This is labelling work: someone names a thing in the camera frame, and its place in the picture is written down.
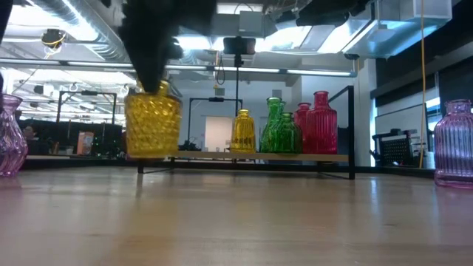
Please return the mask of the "yellow diamond-pattern glass vase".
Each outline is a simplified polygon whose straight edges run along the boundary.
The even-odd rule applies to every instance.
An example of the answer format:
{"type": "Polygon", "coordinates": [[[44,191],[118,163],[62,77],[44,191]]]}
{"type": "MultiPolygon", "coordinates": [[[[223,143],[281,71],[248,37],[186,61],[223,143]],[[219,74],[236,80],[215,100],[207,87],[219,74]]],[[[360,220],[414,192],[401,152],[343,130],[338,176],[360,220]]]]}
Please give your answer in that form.
{"type": "Polygon", "coordinates": [[[178,151],[182,101],[162,80],[156,92],[125,97],[126,153],[133,159],[156,159],[178,151]]]}

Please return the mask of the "slim yellow ribbed glass vase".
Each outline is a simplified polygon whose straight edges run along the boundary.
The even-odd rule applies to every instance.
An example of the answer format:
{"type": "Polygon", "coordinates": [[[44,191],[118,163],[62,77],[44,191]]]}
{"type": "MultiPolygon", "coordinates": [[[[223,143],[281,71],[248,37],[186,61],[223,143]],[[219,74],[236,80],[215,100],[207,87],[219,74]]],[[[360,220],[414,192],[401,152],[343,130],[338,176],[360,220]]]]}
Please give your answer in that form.
{"type": "Polygon", "coordinates": [[[233,122],[231,135],[232,153],[252,154],[256,152],[254,119],[248,109],[240,109],[233,122]]]}

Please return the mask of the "conical fluted green glass vase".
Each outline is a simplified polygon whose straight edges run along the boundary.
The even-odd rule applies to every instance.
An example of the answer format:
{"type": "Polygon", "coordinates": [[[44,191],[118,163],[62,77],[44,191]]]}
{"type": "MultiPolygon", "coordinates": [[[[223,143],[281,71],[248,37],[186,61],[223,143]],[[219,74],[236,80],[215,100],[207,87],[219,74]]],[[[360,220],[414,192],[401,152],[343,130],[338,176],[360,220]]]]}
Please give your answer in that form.
{"type": "Polygon", "coordinates": [[[281,102],[282,99],[277,97],[270,97],[267,99],[268,119],[260,138],[259,151],[262,153],[271,153],[272,131],[279,122],[279,117],[281,114],[281,102]]]}

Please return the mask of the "green ribbed glass vase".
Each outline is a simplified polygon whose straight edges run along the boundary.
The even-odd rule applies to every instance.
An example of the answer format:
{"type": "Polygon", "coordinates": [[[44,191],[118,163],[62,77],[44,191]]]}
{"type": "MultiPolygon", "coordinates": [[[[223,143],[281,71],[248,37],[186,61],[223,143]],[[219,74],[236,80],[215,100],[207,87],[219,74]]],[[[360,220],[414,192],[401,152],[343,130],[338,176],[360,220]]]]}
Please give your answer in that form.
{"type": "Polygon", "coordinates": [[[302,153],[302,133],[290,112],[283,112],[274,132],[273,150],[276,153],[302,153]]]}

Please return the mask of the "tall red ribbed glass vase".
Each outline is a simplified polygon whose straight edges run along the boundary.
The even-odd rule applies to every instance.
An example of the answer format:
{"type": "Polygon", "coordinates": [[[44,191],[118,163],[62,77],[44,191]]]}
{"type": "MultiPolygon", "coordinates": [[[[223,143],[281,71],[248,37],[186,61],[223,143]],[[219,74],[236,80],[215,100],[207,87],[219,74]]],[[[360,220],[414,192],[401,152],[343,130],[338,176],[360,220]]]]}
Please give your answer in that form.
{"type": "Polygon", "coordinates": [[[310,103],[299,103],[298,109],[295,112],[295,124],[301,129],[302,133],[302,152],[304,154],[310,153],[309,144],[307,141],[308,129],[307,129],[307,113],[310,111],[310,103]]]}

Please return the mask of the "pink swirl glass vase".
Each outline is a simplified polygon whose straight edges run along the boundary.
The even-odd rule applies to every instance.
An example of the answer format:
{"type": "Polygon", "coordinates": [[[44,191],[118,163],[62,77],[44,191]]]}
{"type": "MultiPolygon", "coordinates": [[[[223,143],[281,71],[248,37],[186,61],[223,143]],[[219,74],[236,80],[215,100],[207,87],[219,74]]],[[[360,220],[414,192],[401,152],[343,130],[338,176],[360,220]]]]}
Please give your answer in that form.
{"type": "Polygon", "coordinates": [[[16,111],[21,102],[20,97],[2,95],[0,112],[1,178],[14,178],[27,156],[27,141],[16,120],[16,111]]]}

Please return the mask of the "red ribbed glass bottle vase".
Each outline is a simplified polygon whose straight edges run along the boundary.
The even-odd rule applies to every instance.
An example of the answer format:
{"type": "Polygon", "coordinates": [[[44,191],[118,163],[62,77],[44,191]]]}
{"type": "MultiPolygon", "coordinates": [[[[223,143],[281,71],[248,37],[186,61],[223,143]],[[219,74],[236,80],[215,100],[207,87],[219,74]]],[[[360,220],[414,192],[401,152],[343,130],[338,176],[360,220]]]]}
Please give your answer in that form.
{"type": "Polygon", "coordinates": [[[314,93],[314,107],[307,112],[307,147],[311,154],[337,154],[337,112],[327,91],[314,93]]]}

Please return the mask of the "pink ribbed glass bottle vase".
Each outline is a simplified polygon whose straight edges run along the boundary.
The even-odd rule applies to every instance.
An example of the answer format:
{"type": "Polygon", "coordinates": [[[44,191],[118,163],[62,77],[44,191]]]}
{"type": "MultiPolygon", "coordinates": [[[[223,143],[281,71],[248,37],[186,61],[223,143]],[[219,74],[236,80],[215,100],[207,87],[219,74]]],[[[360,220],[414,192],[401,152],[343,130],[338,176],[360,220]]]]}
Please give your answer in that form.
{"type": "Polygon", "coordinates": [[[436,124],[435,184],[473,189],[473,111],[467,99],[446,102],[446,115],[436,124]]]}

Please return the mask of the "black phone on stand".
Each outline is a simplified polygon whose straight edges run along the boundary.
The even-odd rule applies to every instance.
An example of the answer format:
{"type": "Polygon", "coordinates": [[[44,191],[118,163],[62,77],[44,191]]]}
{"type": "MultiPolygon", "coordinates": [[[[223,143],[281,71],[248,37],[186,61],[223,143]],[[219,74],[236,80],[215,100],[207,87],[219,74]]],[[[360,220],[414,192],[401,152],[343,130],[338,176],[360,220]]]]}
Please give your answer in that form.
{"type": "Polygon", "coordinates": [[[239,68],[243,65],[243,55],[254,55],[256,53],[256,39],[241,36],[225,37],[223,44],[223,52],[227,55],[234,55],[234,68],[236,69],[235,115],[237,116],[239,111],[239,68]]]}

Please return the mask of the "white board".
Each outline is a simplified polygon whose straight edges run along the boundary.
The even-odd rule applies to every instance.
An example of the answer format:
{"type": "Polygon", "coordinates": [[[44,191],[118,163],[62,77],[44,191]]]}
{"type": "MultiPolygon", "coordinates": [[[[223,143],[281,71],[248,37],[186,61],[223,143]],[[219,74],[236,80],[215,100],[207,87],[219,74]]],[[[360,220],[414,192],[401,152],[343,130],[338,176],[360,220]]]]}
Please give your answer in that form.
{"type": "Polygon", "coordinates": [[[205,118],[205,145],[207,151],[224,152],[230,147],[233,119],[207,116],[205,118]]]}

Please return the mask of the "orange box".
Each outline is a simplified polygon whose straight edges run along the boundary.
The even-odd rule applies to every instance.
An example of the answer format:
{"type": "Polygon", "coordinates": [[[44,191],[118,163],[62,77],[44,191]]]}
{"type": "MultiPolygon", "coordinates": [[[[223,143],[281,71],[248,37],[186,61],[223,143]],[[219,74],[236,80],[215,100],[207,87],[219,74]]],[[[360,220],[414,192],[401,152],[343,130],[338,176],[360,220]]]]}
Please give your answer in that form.
{"type": "Polygon", "coordinates": [[[93,132],[79,132],[78,144],[77,144],[77,155],[88,156],[92,151],[92,144],[94,141],[93,132]]]}

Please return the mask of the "long ceiling light tube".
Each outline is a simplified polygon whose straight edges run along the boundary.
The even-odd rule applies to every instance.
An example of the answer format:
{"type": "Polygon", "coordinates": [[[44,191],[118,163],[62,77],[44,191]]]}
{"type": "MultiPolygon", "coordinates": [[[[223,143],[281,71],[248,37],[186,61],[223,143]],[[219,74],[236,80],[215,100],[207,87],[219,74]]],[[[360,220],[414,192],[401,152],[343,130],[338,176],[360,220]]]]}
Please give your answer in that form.
{"type": "MultiPolygon", "coordinates": [[[[34,68],[40,69],[101,69],[106,72],[135,72],[135,68],[128,63],[110,63],[94,61],[55,61],[45,59],[25,59],[25,58],[0,58],[0,67],[12,68],[34,68]]],[[[195,71],[195,72],[247,72],[258,74],[277,75],[306,75],[306,76],[326,76],[337,78],[354,78],[355,72],[330,71],[318,69],[275,69],[257,67],[233,67],[233,66],[210,66],[210,65],[165,65],[165,70],[195,71]]]]}

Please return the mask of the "black perforated cart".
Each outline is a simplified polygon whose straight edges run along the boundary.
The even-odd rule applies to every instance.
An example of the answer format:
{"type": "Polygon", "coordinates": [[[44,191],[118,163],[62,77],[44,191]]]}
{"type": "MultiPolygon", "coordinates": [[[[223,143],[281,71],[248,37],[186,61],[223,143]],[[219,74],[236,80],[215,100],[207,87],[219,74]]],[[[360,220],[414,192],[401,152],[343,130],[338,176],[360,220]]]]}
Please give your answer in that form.
{"type": "Polygon", "coordinates": [[[376,167],[407,167],[418,166],[418,157],[412,147],[412,136],[416,129],[391,129],[390,132],[374,134],[372,140],[375,148],[370,150],[376,167]]]}

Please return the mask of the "ribbed silver ventilation duct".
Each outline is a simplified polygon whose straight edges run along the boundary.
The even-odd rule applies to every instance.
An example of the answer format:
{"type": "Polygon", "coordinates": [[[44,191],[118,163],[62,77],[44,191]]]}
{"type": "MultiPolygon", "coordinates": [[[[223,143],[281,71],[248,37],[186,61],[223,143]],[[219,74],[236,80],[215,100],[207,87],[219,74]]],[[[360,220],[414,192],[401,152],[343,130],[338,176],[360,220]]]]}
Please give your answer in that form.
{"type": "Polygon", "coordinates": [[[62,21],[63,30],[105,61],[128,61],[118,34],[101,18],[92,0],[30,0],[54,18],[62,21]]]}

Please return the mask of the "black aluminium table frame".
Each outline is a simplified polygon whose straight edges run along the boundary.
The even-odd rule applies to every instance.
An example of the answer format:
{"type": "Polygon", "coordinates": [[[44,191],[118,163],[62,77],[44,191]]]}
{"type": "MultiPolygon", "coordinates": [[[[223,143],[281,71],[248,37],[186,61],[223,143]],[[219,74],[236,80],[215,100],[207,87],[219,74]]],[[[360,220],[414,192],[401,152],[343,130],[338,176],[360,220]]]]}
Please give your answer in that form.
{"type": "Polygon", "coordinates": [[[365,167],[365,166],[304,166],[283,164],[248,164],[248,163],[210,163],[210,162],[177,162],[177,161],[126,161],[105,159],[27,159],[23,170],[80,168],[80,167],[135,167],[143,173],[146,168],[183,168],[203,170],[229,171],[292,171],[318,173],[346,173],[352,180],[355,174],[393,174],[407,177],[432,179],[435,171],[432,169],[406,167],[365,167]]]}

